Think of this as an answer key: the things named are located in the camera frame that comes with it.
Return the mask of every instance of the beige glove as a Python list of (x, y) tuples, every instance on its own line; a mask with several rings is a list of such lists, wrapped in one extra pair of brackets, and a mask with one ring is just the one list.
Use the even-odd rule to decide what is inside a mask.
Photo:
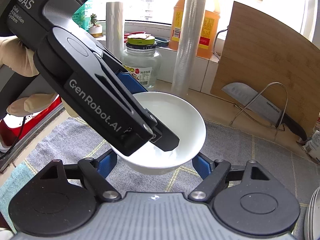
[[(33, 63), (33, 51), (23, 46), (16, 36), (0, 37), (0, 67), (2, 65), (7, 65), (13, 71), (26, 77), (39, 74)], [(34, 94), (27, 98), (20, 98), (8, 106), (7, 112), (20, 117), (40, 112), (48, 108), (57, 95), (57, 93)], [(79, 116), (65, 102), (63, 104), (70, 116)]]

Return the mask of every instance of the white bowl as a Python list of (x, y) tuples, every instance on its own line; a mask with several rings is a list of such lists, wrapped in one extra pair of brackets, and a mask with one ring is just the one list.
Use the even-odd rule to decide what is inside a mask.
[(133, 96), (174, 132), (180, 142), (169, 152), (147, 142), (129, 157), (111, 146), (129, 167), (146, 175), (162, 175), (174, 171), (198, 154), (204, 144), (206, 130), (202, 116), (191, 104), (161, 92), (143, 92)]

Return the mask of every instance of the small potted plant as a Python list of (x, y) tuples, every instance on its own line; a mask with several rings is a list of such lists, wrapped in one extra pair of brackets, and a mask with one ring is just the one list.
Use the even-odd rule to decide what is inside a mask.
[(91, 27), (89, 27), (89, 33), (95, 37), (101, 37), (102, 35), (102, 25), (101, 24), (97, 24), (97, 16), (93, 13), (92, 15), (90, 15), (91, 17)]

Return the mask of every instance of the kitchen knife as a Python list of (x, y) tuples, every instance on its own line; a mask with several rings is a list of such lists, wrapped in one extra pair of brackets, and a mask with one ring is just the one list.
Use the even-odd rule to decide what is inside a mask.
[[(230, 83), (224, 86), (221, 90), (226, 92), (229, 96), (244, 106), (247, 105), (258, 94), (256, 90), (240, 82)], [(291, 132), (298, 135), (302, 140), (307, 140), (307, 135), (304, 129), (286, 113), (284, 114), (282, 122), (279, 123), (283, 111), (262, 95), (258, 96), (256, 100), (249, 105), (248, 109), (268, 120), (275, 125), (275, 127), (278, 127), (284, 123)]]

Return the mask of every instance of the stacked plate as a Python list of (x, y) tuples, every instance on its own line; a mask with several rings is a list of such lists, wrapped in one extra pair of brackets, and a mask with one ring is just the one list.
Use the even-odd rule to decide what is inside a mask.
[(305, 240), (320, 239), (320, 187), (313, 193), (304, 218)]

